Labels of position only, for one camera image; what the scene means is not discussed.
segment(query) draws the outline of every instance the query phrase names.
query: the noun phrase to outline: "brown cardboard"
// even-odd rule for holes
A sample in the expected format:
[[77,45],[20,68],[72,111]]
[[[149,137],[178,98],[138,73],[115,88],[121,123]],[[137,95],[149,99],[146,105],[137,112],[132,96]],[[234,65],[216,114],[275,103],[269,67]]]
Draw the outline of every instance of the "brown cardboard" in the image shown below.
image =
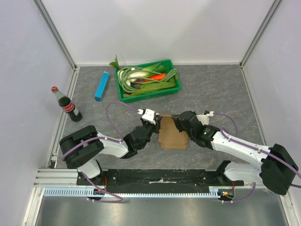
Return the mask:
[[161,148],[186,149],[188,135],[186,132],[179,132],[170,115],[163,115],[160,125],[158,141]]

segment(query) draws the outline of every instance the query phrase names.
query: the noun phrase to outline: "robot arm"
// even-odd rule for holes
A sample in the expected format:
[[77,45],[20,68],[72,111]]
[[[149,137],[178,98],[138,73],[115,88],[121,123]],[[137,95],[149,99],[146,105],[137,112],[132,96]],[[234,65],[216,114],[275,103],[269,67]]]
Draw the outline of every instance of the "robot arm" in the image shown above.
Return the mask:
[[139,109],[138,114],[141,115],[142,126],[135,127],[121,140],[97,132],[92,125],[62,138],[59,143],[67,168],[78,169],[94,178],[102,172],[95,159],[97,154],[110,154],[122,159],[136,155],[150,142],[153,133],[159,133],[161,122],[161,116],[150,109]]
[[[136,155],[138,150],[150,142],[152,134],[159,132],[161,122],[161,116],[150,109],[139,109],[138,113],[141,115],[142,126],[135,127],[122,140],[107,137],[97,132],[94,126],[87,126],[64,137],[60,141],[60,147],[67,168],[78,169],[89,178],[94,178],[102,173],[100,164],[94,159],[98,153],[111,154],[123,159]],[[173,115],[173,120],[177,129],[180,132],[185,131],[190,140],[200,147],[222,151],[249,163],[224,161],[219,167],[223,171],[223,177],[231,181],[263,183],[277,194],[286,194],[295,173],[260,152],[263,150],[272,153],[298,170],[286,149],[277,144],[269,147],[233,137],[218,127],[209,125],[209,117],[212,116],[214,112],[206,111],[204,114],[196,115],[195,112],[186,111],[180,115]]]
[[249,163],[224,161],[227,164],[224,175],[228,179],[263,183],[269,190],[285,195],[295,173],[277,160],[261,153],[260,150],[272,153],[298,171],[296,163],[286,149],[278,144],[269,147],[233,137],[217,127],[208,125],[209,117],[213,114],[214,112],[205,112],[200,116],[195,112],[187,111],[180,115],[173,115],[173,119],[178,130],[185,131],[189,138],[199,146],[234,155]]

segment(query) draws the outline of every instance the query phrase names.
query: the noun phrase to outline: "blue rectangular object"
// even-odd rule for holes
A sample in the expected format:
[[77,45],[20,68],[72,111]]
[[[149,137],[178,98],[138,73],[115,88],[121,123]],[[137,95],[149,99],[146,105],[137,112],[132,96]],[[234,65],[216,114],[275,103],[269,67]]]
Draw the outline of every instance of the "blue rectangular object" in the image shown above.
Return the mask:
[[101,102],[103,100],[103,95],[105,92],[105,88],[107,86],[107,83],[109,81],[109,73],[104,72],[102,79],[100,79],[100,83],[98,85],[97,91],[95,93],[95,100]]

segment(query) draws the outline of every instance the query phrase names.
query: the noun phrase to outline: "bottle label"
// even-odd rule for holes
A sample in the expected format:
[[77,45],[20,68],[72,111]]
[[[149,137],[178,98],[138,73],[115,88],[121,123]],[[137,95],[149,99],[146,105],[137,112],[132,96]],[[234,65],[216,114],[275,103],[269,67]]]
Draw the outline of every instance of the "bottle label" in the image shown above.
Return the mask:
[[64,112],[70,112],[75,108],[74,104],[72,102],[70,102],[70,104],[68,104],[68,106],[66,107],[62,107],[62,109],[64,110]]
[[79,114],[79,111],[77,110],[77,108],[76,107],[74,107],[74,114],[77,116],[78,114]]

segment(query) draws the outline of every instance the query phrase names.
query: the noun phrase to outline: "green crate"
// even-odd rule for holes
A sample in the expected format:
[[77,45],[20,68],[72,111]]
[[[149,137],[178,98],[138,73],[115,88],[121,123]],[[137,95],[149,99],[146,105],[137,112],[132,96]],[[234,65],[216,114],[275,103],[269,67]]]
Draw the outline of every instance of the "green crate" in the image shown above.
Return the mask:
[[[173,62],[171,60],[161,60],[161,61],[156,61],[156,62],[152,62],[152,63],[136,65],[136,67],[148,67],[150,65],[154,65],[154,64],[157,64],[157,63],[161,63],[166,68],[166,71],[165,71],[166,74],[171,69],[174,68]],[[119,98],[124,103],[130,103],[130,102],[134,102],[134,101],[138,101],[138,100],[145,100],[145,99],[150,99],[150,98],[154,98],[154,97],[161,97],[161,96],[177,93],[179,91],[179,89],[181,88],[181,83],[180,83],[179,79],[177,79],[175,81],[175,87],[160,90],[160,91],[157,91],[157,92],[142,94],[142,95],[138,95],[138,96],[135,96],[135,97],[123,97],[123,94],[125,92],[118,83],[117,72],[118,72],[118,70],[115,71],[115,75],[116,75],[116,78],[117,78],[117,88],[118,88]]]

